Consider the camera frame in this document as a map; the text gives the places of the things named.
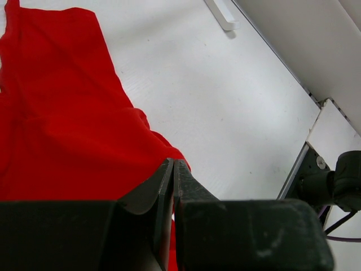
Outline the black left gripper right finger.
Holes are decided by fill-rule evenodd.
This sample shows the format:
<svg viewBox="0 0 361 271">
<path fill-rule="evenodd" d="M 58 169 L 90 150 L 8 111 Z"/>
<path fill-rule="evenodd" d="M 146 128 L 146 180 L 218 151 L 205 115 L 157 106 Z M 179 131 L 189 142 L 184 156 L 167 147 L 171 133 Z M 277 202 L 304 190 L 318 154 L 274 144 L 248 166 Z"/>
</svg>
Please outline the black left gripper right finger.
<svg viewBox="0 0 361 271">
<path fill-rule="evenodd" d="M 333 270 L 314 210 L 286 200 L 219 200 L 174 163 L 179 270 Z"/>
</svg>

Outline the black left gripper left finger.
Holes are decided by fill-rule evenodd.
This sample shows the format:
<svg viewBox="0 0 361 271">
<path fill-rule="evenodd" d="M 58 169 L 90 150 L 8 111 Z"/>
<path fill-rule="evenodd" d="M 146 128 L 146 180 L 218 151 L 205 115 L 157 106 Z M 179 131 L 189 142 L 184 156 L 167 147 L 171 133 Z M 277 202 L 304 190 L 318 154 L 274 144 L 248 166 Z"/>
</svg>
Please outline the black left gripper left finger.
<svg viewBox="0 0 361 271">
<path fill-rule="evenodd" d="M 1 203 L 2 270 L 167 270 L 172 159 L 117 200 Z"/>
</svg>

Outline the red t shirt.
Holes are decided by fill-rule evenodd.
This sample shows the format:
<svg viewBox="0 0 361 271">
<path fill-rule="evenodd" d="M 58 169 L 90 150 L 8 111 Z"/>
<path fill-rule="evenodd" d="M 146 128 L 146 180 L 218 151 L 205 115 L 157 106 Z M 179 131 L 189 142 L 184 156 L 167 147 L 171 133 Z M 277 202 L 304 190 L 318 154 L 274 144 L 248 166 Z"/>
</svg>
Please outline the red t shirt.
<svg viewBox="0 0 361 271">
<path fill-rule="evenodd" d="M 117 200 L 182 153 L 126 95 L 95 14 L 5 4 L 1 203 Z M 171 222 L 167 270 L 177 270 Z"/>
</svg>

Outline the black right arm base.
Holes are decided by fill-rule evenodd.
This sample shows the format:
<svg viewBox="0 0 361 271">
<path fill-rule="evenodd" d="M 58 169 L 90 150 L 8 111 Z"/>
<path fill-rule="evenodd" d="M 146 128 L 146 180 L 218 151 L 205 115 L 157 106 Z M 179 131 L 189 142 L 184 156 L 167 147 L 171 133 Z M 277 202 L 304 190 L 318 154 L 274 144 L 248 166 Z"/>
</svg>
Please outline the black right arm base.
<svg viewBox="0 0 361 271">
<path fill-rule="evenodd" d="M 360 151 L 339 155 L 335 169 L 305 143 L 278 196 L 303 200 L 313 208 L 338 206 L 360 211 Z"/>
</svg>

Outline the white clothes rack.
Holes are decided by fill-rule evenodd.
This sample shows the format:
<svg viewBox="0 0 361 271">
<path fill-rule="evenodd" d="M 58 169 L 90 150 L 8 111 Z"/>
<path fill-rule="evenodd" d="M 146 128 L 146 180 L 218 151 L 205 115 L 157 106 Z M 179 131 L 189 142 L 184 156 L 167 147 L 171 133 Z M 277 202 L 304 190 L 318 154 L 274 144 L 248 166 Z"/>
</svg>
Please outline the white clothes rack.
<svg viewBox="0 0 361 271">
<path fill-rule="evenodd" d="M 229 32 L 240 28 L 240 22 L 234 18 L 224 0 L 204 0 L 204 2 L 224 31 Z"/>
</svg>

